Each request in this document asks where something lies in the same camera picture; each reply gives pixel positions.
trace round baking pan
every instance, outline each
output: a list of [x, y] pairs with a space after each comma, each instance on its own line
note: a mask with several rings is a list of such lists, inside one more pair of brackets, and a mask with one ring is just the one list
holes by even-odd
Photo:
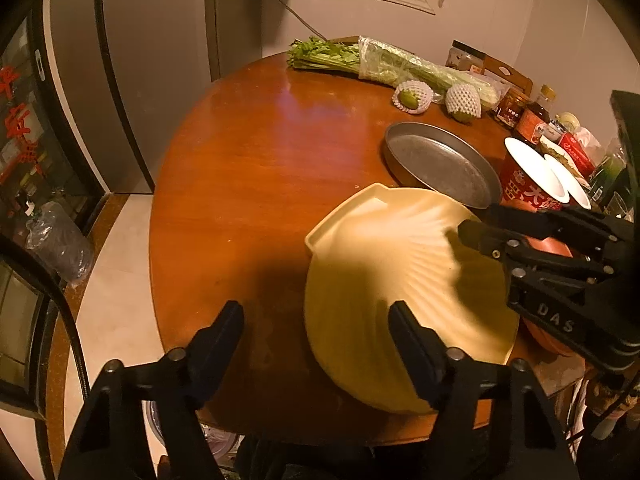
[[472, 146], [454, 134], [423, 123], [398, 123], [385, 133], [383, 156], [403, 186], [434, 189], [467, 207], [499, 203], [500, 180]]

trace round table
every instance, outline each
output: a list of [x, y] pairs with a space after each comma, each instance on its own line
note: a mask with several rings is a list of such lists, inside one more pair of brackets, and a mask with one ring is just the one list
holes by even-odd
[[[303, 323], [303, 239], [359, 189], [394, 185], [380, 155], [390, 124], [443, 127], [496, 170], [504, 158], [508, 132], [490, 118], [466, 126], [437, 105], [410, 116], [391, 104], [392, 92], [297, 72], [273, 56], [213, 83], [175, 134], [150, 226], [162, 344], [185, 346], [226, 300], [239, 301], [246, 317], [222, 386], [200, 413], [215, 426], [303, 444], [399, 444], [430, 434], [434, 416], [381, 412], [338, 388], [316, 363]], [[550, 358], [522, 331], [512, 356]], [[488, 413], [482, 404], [477, 423]]]

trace bottle label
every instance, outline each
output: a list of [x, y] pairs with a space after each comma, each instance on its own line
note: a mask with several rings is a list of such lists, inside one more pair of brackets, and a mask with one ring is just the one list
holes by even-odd
[[540, 142], [540, 137], [546, 131], [546, 123], [540, 119], [535, 113], [525, 108], [516, 131], [532, 144]]

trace jar of sauce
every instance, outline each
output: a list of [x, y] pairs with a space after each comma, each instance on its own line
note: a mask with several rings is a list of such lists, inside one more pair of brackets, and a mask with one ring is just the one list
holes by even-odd
[[495, 111], [495, 118], [511, 130], [518, 124], [528, 103], [529, 97], [526, 94], [511, 87], [500, 101]]
[[550, 119], [548, 110], [555, 98], [556, 93], [547, 85], [542, 85], [538, 98], [524, 108], [522, 117], [513, 131], [513, 136], [526, 142], [529, 146], [535, 146], [539, 143], [540, 137], [546, 131]]

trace tile floor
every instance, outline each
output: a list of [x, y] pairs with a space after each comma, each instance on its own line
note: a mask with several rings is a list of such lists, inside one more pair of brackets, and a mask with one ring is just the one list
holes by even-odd
[[[110, 359], [125, 366], [162, 357], [151, 299], [148, 265], [151, 195], [131, 195], [98, 256], [76, 325], [91, 383]], [[68, 440], [82, 406], [73, 357], [69, 355], [65, 387], [65, 438]], [[155, 464], [164, 448], [150, 433]]]

